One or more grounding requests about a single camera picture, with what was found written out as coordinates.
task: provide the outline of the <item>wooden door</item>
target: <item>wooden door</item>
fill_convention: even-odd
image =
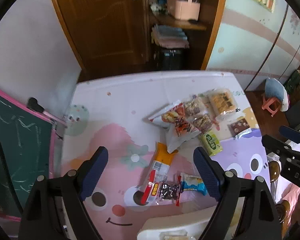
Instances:
[[[145,63],[143,0],[52,1],[88,78],[133,73]]]

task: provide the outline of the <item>screw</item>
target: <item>screw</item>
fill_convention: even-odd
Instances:
[[[44,180],[44,176],[43,175],[39,175],[38,177],[37,177],[37,181],[43,181]]]
[[[225,175],[226,175],[228,178],[232,178],[232,177],[233,177],[233,172],[232,172],[232,171],[226,171],[226,172],[225,172]]]
[[[77,174],[77,171],[76,170],[69,170],[67,174],[68,174],[69,177],[72,177],[72,176],[75,176]]]
[[[265,181],[265,179],[262,176],[257,176],[257,180],[259,182],[264,182]]]

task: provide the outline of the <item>wooden shelf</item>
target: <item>wooden shelf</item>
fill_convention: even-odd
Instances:
[[[161,14],[159,12],[153,12],[151,9],[149,11],[150,13],[153,14],[153,16],[157,19],[157,21],[163,25],[168,25],[171,27],[179,27],[185,30],[205,31],[207,29],[207,27],[200,22],[198,24],[193,24],[188,21],[176,20],[170,15]]]

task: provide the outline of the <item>chalkboard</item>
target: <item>chalkboard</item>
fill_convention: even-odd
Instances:
[[[49,174],[52,123],[0,96],[0,142],[21,206],[39,175]],[[8,188],[0,160],[0,214],[21,217]]]

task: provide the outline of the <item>stool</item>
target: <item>stool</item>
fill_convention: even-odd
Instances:
[[[263,93],[262,95],[262,101],[263,101],[263,105],[262,105],[262,109],[265,110],[267,109],[270,113],[271,113],[271,116],[273,117],[274,114],[276,112],[278,112],[278,110],[281,108],[281,103],[279,101],[278,98],[275,98],[275,97],[272,97],[272,98],[268,98],[267,100],[265,99],[265,94]],[[275,110],[272,110],[270,108],[270,106],[274,104],[274,108]]]

